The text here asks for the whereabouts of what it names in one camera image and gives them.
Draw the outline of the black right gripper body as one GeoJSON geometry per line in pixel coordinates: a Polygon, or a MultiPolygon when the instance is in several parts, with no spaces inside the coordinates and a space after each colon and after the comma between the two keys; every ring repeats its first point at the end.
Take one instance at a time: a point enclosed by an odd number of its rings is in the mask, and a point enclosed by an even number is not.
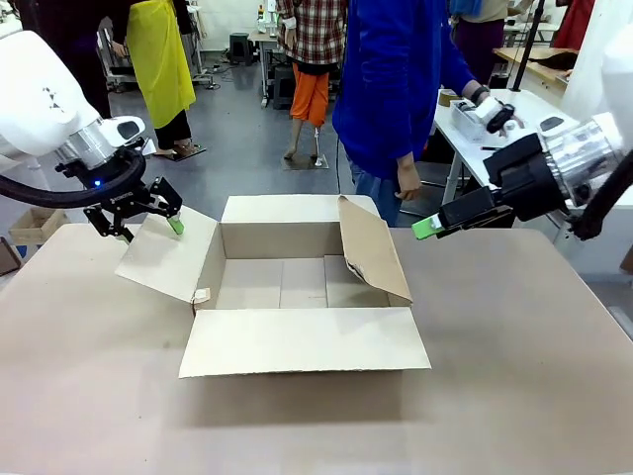
{"type": "Polygon", "coordinates": [[[484,166],[489,182],[496,187],[496,205],[509,207],[520,221],[565,208],[565,198],[536,133],[495,151],[484,166]]]}

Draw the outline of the person's right hand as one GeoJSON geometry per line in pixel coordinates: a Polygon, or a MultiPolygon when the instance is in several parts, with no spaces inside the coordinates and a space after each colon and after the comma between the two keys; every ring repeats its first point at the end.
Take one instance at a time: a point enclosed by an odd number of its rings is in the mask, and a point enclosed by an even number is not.
{"type": "Polygon", "coordinates": [[[412,201],[419,196],[421,189],[421,181],[415,167],[413,155],[409,153],[399,158],[397,163],[400,191],[396,196],[403,201],[412,201]]]}

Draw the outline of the person's left hand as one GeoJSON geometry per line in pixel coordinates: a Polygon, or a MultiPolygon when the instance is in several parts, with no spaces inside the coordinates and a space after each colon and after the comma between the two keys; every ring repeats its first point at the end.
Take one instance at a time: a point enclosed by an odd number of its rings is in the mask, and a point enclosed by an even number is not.
{"type": "Polygon", "coordinates": [[[491,135],[500,135],[510,142],[525,136],[525,126],[515,116],[515,107],[493,96],[487,97],[476,107],[475,115],[491,135]]]}

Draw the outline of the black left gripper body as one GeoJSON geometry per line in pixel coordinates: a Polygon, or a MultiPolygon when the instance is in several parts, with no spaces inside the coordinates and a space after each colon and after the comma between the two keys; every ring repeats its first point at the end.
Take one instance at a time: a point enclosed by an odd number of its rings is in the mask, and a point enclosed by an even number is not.
{"type": "Polygon", "coordinates": [[[94,215],[101,213],[107,217],[130,219],[150,213],[153,204],[154,199],[149,193],[149,188],[140,181],[131,191],[95,205],[94,215]]]}

